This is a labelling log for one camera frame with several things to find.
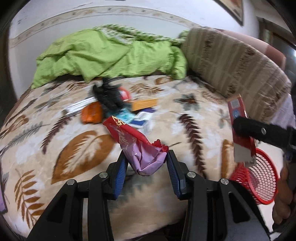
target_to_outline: blue gripper pad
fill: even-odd
[[[170,181],[172,182],[174,194],[178,197],[178,199],[181,198],[181,188],[180,188],[180,179],[177,174],[177,170],[175,167],[175,164],[172,160],[172,156],[170,151],[168,152],[166,156],[166,163],[168,167],[168,172],[170,174]]]
[[[115,178],[115,186],[114,188],[114,198],[117,199],[119,194],[121,193],[122,187],[123,187],[123,183],[124,183],[124,179],[126,177],[126,170],[128,168],[128,161],[126,159],[126,157],[124,156],[121,160],[121,164],[120,167],[118,169],[118,173],[117,176]]]

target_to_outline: green fabric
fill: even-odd
[[[70,34],[37,58],[32,88],[64,74],[82,75],[89,82],[97,76],[135,77],[160,70],[183,79],[187,62],[179,46],[187,33],[173,39],[126,26],[104,25]]]

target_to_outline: decorative wall trim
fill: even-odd
[[[191,22],[185,18],[181,18],[176,15],[172,15],[166,12],[153,10],[149,8],[141,8],[141,7],[131,7],[131,6],[100,6],[100,7],[90,7],[83,8],[79,10],[72,10],[69,12],[65,12],[51,18],[48,18],[33,27],[27,29],[22,32],[17,37],[9,40],[9,47],[15,47],[20,42],[24,41],[28,37],[38,33],[46,28],[51,26],[67,22],[69,20],[85,18],[90,16],[100,16],[100,15],[134,15],[134,16],[145,16],[149,18],[156,18],[165,21],[169,21],[172,23],[176,23],[188,28],[192,28],[194,26],[200,26],[194,22]]]

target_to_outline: framed picture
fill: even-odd
[[[215,0],[226,11],[228,11],[241,26],[244,25],[244,8],[243,0]]]

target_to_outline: blue circle logo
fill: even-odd
[[[240,112],[238,110],[234,110],[232,115],[234,118],[238,118],[240,116]]]

